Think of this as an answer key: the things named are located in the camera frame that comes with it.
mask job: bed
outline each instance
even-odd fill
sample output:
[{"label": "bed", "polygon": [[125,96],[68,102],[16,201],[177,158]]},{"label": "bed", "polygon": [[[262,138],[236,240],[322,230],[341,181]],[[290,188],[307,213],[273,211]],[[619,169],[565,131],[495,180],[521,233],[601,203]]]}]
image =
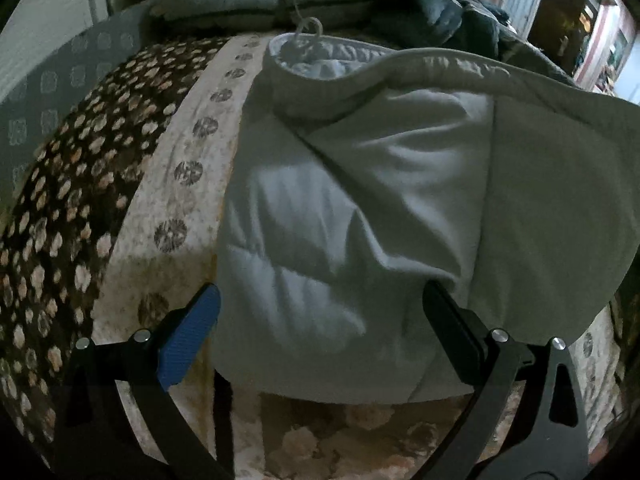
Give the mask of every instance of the bed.
[{"label": "bed", "polygon": [[[276,34],[159,32],[148,20],[155,2],[74,37],[0,104],[25,161],[24,176],[11,176],[18,193],[0,238],[0,398],[48,465],[53,393],[78,338],[124,340],[215,281],[242,106]],[[340,35],[389,44],[357,27]],[[101,48],[106,38],[111,47]],[[50,73],[69,83],[53,84]],[[571,347],[590,450],[638,406],[638,279],[633,266]],[[468,401],[325,404],[229,385],[214,370],[202,351],[171,394],[213,454],[216,406],[232,402],[232,452],[218,458],[239,478],[403,478]],[[513,391],[484,457],[499,450],[520,394]],[[126,384],[120,395],[143,450],[162,460]]]}]

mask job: metal screw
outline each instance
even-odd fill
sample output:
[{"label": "metal screw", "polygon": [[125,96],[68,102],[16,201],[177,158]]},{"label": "metal screw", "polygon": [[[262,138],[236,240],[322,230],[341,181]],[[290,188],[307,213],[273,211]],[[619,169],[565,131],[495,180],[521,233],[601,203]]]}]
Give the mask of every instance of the metal screw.
[{"label": "metal screw", "polygon": [[90,344],[91,340],[89,338],[81,337],[80,339],[78,339],[78,341],[76,341],[76,348],[78,350],[86,350],[87,348],[89,348]]},{"label": "metal screw", "polygon": [[555,337],[551,340],[551,344],[557,349],[557,350],[564,350],[566,348],[566,343],[560,339],[559,337]]},{"label": "metal screw", "polygon": [[142,330],[138,330],[133,335],[133,339],[136,343],[146,343],[151,339],[151,332],[149,332],[149,330],[147,330],[146,328],[143,328]]},{"label": "metal screw", "polygon": [[509,340],[509,334],[507,334],[501,328],[496,328],[495,330],[491,330],[491,337],[495,342],[498,342],[498,343],[506,343]]}]

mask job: patterned blanket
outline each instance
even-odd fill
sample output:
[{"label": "patterned blanket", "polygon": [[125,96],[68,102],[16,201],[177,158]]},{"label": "patterned blanket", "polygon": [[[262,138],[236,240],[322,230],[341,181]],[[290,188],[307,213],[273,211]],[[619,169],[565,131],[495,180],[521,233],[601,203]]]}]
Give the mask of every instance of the patterned blanket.
[{"label": "patterned blanket", "polygon": [[[0,238],[0,399],[47,463],[51,394],[78,338],[125,340],[215,280],[238,127],[252,120],[242,105],[269,38],[144,48],[62,121],[27,171]],[[619,353],[607,307],[572,347],[591,449],[614,416]],[[238,478],[399,479],[430,456],[468,402],[319,404],[228,385],[214,370],[205,345],[170,393]],[[120,394],[143,449],[162,460],[125,384]],[[484,457],[499,450],[520,395],[517,387]],[[216,450],[220,402],[232,403],[232,445]]]}]

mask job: blue gripper pad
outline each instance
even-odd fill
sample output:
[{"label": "blue gripper pad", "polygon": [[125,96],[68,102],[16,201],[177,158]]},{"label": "blue gripper pad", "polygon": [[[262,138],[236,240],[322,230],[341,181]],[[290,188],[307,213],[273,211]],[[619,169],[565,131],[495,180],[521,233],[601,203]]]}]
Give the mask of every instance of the blue gripper pad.
[{"label": "blue gripper pad", "polygon": [[215,285],[207,285],[158,351],[156,376],[165,391],[182,381],[219,314],[220,291]]}]

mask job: brown door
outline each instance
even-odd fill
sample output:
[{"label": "brown door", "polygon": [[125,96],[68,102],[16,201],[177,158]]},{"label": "brown door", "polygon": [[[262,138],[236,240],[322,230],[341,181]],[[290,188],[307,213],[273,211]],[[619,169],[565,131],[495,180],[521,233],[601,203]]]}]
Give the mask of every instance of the brown door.
[{"label": "brown door", "polygon": [[541,0],[528,40],[565,72],[573,74],[582,46],[580,14],[587,0]]}]

